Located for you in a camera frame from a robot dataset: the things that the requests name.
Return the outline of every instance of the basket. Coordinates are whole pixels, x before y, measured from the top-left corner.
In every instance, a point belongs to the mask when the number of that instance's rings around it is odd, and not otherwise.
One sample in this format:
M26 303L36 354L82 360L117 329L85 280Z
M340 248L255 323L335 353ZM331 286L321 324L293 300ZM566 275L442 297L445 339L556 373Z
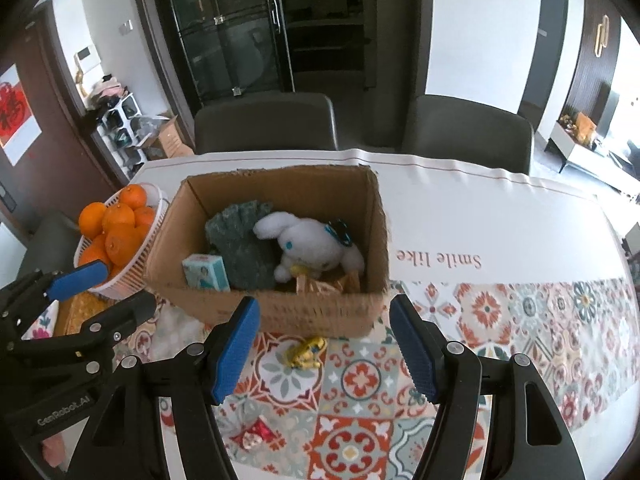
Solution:
M105 282L94 288L90 288L90 292L97 292L112 300L124 300L132 294L135 294L139 290L145 288L145 282L142 279L142 275L145 270L146 257L151 250L152 242L160 228L160 224L164 219L169 200L164 192L154 184L140 183L146 191L146 205L156 209L156 217L151 224L151 229L146 234L145 241L142 242L138 252L131 259L131 261L119 272L112 280ZM118 196L120 192L117 192L104 204L108 207L118 202ZM91 244L91 240L84 236L80 238L80 243L76 249L74 255L74 267L78 266L78 259L80 254Z

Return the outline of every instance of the light blue box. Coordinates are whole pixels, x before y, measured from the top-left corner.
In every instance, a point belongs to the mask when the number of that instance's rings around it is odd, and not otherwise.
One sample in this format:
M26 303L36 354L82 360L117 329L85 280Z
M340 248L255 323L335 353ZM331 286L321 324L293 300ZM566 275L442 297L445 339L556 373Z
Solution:
M231 290L222 256L192 254L182 261L182 269L190 287L214 288L220 292Z

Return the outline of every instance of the cardboard box on floor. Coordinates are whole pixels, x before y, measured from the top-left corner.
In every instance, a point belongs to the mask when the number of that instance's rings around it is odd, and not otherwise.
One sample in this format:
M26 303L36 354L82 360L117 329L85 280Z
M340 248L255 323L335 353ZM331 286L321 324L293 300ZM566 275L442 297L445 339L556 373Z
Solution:
M167 121L157 135L142 143L142 149L149 160L193 155L193 150L182 142L175 120L176 117Z
M250 200L271 202L274 211L300 218L345 221L365 258L363 293L297 295L294 282L283 290L253 292L189 288L182 260L209 251L206 221L233 203ZM250 294L260 303L260 330L265 332L364 336L383 309L388 281L386 221L376 175L367 166L294 166L189 177L171 203L146 260L145 281L208 324L227 321L242 297Z

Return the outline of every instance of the plush bunny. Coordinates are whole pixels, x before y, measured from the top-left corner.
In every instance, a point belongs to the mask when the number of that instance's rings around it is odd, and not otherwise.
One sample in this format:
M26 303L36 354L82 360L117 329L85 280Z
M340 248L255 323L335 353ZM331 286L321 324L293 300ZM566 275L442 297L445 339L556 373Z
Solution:
M346 230L337 232L332 225L286 212L271 213L256 222L255 235L260 240L277 238L282 248L280 265L273 273L277 282L288 282L294 275L292 267L295 271L296 266L306 267L306 273L316 280L338 264L344 272L364 272L364 258ZM338 225L345 227L341 221Z

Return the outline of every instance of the small box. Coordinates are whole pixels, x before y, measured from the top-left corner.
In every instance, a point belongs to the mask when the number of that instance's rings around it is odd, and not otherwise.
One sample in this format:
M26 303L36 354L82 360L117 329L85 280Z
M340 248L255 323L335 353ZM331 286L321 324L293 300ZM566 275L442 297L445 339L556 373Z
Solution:
M219 292L231 290L222 256L192 254L182 261L182 268L187 285L192 288L213 288Z
M193 150L182 142L175 120L174 117L167 121L157 134L147 137L142 142L142 149L149 160L193 155Z

